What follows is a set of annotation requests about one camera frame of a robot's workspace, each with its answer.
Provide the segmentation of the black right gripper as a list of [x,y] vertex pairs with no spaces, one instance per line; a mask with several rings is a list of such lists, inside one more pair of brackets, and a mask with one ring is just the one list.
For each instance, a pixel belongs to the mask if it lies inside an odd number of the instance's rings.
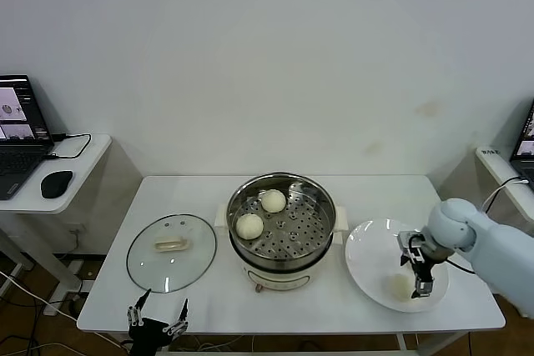
[[426,298],[431,295],[434,278],[431,270],[435,263],[429,258],[421,248],[411,247],[411,250],[404,249],[400,256],[400,266],[411,264],[412,270],[416,277],[415,289],[411,298]]

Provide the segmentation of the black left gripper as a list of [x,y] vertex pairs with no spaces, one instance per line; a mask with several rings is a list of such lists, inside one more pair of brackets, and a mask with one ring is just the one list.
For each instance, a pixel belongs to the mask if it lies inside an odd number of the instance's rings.
[[141,311],[150,294],[149,288],[138,298],[135,305],[130,305],[127,310],[128,336],[133,341],[129,351],[131,356],[154,356],[161,348],[170,345],[173,338],[184,334],[189,326],[188,299],[184,300],[179,318],[172,325],[151,318],[142,319]]

